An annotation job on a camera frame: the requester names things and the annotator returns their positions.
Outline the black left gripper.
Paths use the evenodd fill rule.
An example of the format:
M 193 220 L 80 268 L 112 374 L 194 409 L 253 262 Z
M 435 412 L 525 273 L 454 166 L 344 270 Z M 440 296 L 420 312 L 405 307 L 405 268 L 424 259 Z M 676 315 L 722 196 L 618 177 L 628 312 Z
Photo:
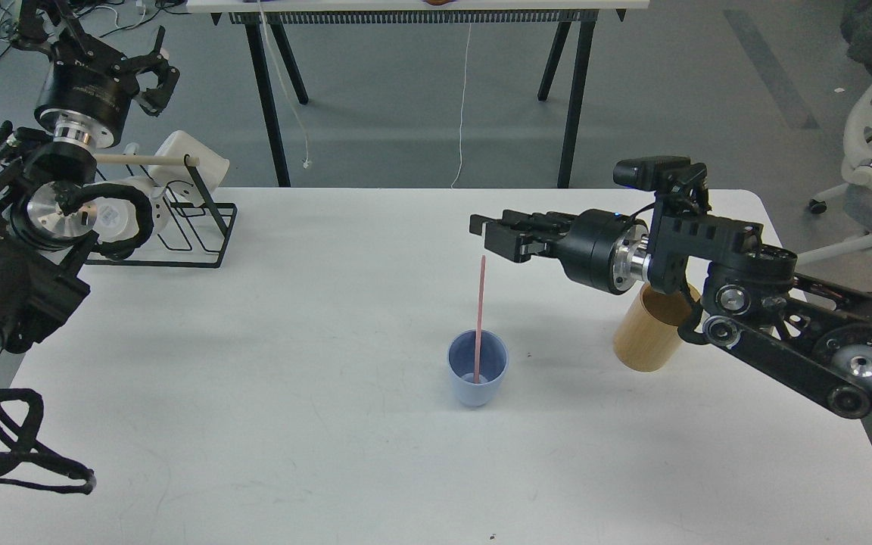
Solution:
M 96 148 L 111 148 L 122 139 L 132 96 L 147 115 L 159 117 L 180 76 L 163 49 L 165 35 L 159 26 L 152 50 L 134 58 L 103 42 L 88 42 L 84 49 L 53 42 L 45 49 L 51 66 L 34 110 L 38 124 L 52 132 L 64 115 L 78 117 L 92 130 Z M 135 73 L 138 93 L 134 84 L 122 82 L 128 73 Z

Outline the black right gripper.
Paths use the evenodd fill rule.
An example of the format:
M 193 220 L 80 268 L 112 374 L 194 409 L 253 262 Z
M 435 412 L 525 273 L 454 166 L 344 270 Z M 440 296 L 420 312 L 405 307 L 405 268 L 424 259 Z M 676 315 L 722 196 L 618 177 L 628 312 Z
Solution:
M 579 215 L 503 210 L 498 220 L 472 214 L 469 231 L 482 235 L 486 251 L 508 261 L 557 258 L 571 282 L 610 294 L 646 282 L 651 263 L 645 222 L 604 210 Z

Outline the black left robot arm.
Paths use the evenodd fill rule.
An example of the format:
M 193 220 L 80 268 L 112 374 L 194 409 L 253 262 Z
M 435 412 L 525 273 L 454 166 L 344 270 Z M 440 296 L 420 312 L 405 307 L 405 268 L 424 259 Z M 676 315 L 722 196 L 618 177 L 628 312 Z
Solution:
M 53 33 L 21 23 L 11 37 L 41 51 L 51 71 L 35 117 L 39 130 L 0 128 L 0 356 L 44 341 L 86 299 L 79 271 L 90 253 L 122 260 L 154 231 L 153 206 L 141 190 L 96 182 L 98 148 L 117 145 L 130 103 L 149 115 L 169 103 L 179 70 L 159 28 L 152 51 L 136 58 L 86 34 L 58 6 Z M 0 485 L 89 494 L 92 469 L 38 439 L 41 394 L 0 388 Z

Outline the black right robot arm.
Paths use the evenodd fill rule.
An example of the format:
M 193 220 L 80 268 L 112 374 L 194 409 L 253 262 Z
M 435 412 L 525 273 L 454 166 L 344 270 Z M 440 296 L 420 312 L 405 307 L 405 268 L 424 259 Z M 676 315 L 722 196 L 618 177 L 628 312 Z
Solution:
M 678 294 L 678 330 L 716 346 L 846 419 L 872 410 L 872 292 L 796 273 L 754 222 L 655 211 L 472 215 L 469 231 L 515 263 L 557 259 L 572 282 L 623 294 L 642 282 Z

